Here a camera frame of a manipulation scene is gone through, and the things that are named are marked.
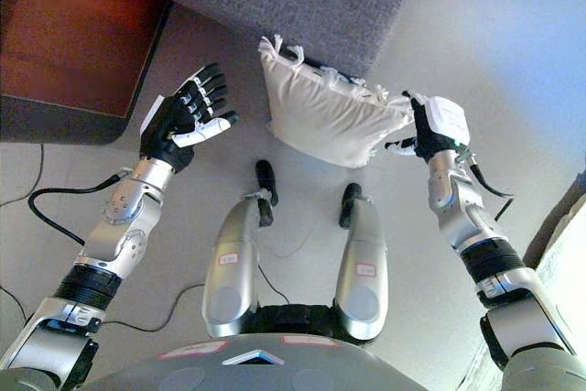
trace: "sticker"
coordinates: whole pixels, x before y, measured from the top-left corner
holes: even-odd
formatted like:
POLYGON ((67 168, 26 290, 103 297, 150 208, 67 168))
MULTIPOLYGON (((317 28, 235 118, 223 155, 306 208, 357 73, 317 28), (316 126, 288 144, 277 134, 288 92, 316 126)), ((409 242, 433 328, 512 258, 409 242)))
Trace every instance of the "sticker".
POLYGON ((338 343, 323 336, 308 336, 298 334, 288 334, 283 336, 283 342, 291 345, 322 345, 326 347, 337 347, 338 343))
POLYGON ((238 254, 235 252, 222 254, 220 255, 220 258, 218 258, 218 264, 220 266, 235 265, 236 263, 238 263, 238 254))
POLYGON ((365 264, 356 265, 356 275, 359 277, 376 277, 376 266, 365 264))
POLYGON ((175 359, 176 357, 204 356, 206 354, 219 352, 226 345, 228 345, 227 341, 196 343, 195 345, 188 345, 187 347, 181 347, 172 352, 161 354, 158 358, 161 361, 164 361, 166 359, 175 359))

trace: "robot leg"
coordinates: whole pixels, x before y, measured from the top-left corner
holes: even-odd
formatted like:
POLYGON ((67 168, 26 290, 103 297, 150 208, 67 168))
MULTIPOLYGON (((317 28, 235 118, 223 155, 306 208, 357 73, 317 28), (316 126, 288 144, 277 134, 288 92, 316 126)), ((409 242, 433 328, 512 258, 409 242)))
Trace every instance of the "robot leg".
POLYGON ((344 192, 340 225, 350 231, 334 308, 353 338, 372 340, 383 329, 388 309, 386 243, 372 201, 355 183, 344 192))
POLYGON ((258 253, 256 236, 259 202, 247 198, 232 208, 223 222, 203 294, 203 318, 212 338, 238 334, 256 312, 258 253))

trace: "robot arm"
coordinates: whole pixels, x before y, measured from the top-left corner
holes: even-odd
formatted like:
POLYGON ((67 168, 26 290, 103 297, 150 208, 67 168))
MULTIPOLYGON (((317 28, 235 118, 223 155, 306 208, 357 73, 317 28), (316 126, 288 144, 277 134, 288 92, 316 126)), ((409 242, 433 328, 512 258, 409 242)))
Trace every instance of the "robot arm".
POLYGON ((212 64, 189 77, 172 96, 156 100, 141 127, 138 164, 118 174, 120 183, 70 273, 28 320, 0 360, 0 369, 43 372, 59 390, 85 380, 98 350, 91 335, 144 256, 171 177, 189 165, 193 144, 237 121, 235 112, 212 117, 225 104, 217 99, 225 92, 223 75, 212 64))
POLYGON ((484 209, 464 168, 476 163, 463 110, 445 98, 405 95, 415 112, 417 138, 387 147, 412 152, 429 165, 429 207, 488 309, 481 329, 494 362, 504 369, 514 356, 546 347, 558 352, 556 363, 572 365, 577 353, 570 329, 536 272, 525 267, 484 209))

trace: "white cushion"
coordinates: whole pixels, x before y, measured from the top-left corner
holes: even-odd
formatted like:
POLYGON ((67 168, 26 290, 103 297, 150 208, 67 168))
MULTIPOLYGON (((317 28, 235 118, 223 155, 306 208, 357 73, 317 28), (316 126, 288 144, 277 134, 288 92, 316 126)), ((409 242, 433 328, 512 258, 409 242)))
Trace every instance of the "white cushion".
POLYGON ((279 55, 263 37, 259 44, 274 135, 295 149, 348 168, 363 167, 374 146, 390 133, 413 122, 408 99, 387 100, 380 86, 348 81, 335 69, 303 63, 303 48, 290 47, 296 60, 279 55))

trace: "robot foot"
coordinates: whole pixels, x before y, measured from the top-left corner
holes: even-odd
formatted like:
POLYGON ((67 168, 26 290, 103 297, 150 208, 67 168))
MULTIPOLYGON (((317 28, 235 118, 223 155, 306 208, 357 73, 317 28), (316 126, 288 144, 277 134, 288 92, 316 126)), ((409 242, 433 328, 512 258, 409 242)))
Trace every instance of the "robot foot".
POLYGON ((260 223, 261 228, 270 226, 273 223, 273 210, 272 206, 278 204, 277 185, 275 180, 275 172, 273 167, 267 160, 259 160, 255 166, 256 179, 258 180, 258 186, 267 190, 271 193, 270 202, 265 199, 258 200, 258 210, 260 211, 260 223))
POLYGON ((352 207, 354 199, 362 196, 363 187, 357 183, 351 183, 346 187, 344 195, 342 196, 342 212, 340 213, 340 219, 338 224, 342 229, 350 228, 350 220, 352 214, 352 207))
POLYGON ((261 189, 265 189, 270 191, 271 193, 271 205, 277 206, 278 204, 278 196, 277 196, 277 185, 275 180, 275 172, 273 171, 273 167, 268 162, 268 160, 259 160, 256 162, 255 166, 256 170, 256 180, 258 180, 258 185, 261 189))

